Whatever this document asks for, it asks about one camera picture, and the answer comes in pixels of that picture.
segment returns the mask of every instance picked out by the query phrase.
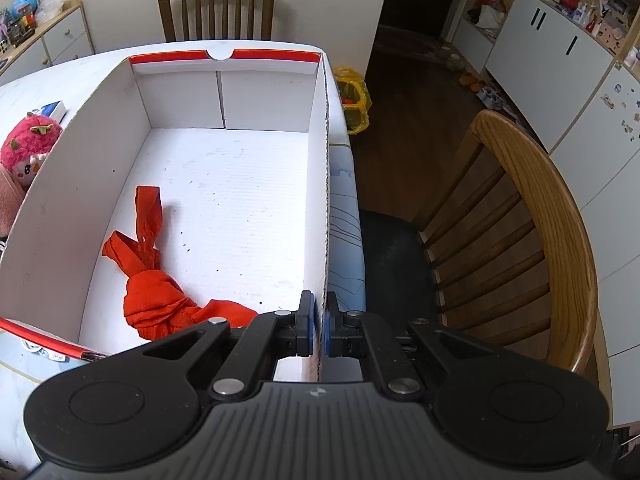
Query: red cloth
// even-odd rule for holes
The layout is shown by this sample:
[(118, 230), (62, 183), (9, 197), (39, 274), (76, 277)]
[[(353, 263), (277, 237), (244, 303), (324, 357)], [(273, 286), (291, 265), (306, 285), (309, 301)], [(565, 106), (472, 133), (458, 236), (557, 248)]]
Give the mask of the red cloth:
[(210, 317), (226, 317), (232, 327), (246, 326), (257, 316), (233, 301), (211, 300), (200, 308), (160, 270), (160, 251), (154, 248), (162, 227), (159, 187), (138, 186), (136, 214), (138, 241), (114, 231), (104, 243), (102, 256), (111, 258), (129, 277), (124, 317), (140, 337), (158, 339)]

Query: black chair cushion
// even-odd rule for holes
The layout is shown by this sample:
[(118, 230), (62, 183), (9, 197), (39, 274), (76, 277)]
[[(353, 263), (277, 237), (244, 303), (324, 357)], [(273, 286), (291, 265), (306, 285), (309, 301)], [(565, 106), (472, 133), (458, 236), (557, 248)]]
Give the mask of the black chair cushion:
[(367, 311), (386, 319), (395, 332), (409, 320), (436, 320), (433, 273), (415, 227), (393, 216), (360, 210)]

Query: cardboard box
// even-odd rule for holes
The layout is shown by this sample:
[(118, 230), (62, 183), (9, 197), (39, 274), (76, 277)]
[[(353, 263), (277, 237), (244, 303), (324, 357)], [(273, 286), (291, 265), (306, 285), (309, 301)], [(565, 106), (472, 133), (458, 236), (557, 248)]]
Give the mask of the cardboard box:
[[(78, 110), (22, 205), (2, 255), (1, 327), (76, 358), (143, 344), (127, 281), (100, 256), (135, 238), (136, 186), (159, 186), (162, 270), (203, 306), (322, 309), (328, 244), (328, 99), (315, 52), (235, 49), (132, 56)], [(279, 364), (309, 379), (316, 364)]]

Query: blue balloon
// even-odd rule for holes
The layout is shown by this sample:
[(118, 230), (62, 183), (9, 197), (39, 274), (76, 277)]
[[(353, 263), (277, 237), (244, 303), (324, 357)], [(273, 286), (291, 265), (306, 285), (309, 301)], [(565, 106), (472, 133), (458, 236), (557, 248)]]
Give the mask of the blue balloon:
[(30, 4), (31, 10), (35, 13), (36, 9), (38, 9), (38, 0), (14, 0), (14, 4), (11, 6), (11, 14), (14, 18), (19, 18), (18, 8), (23, 6), (24, 4)]

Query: strawberry hat plush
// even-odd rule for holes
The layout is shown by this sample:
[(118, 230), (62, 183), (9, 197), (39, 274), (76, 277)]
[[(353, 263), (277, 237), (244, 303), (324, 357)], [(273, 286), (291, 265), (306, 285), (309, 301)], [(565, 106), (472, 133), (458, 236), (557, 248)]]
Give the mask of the strawberry hat plush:
[(62, 127), (53, 119), (28, 114), (0, 148), (0, 163), (26, 189), (58, 140)]

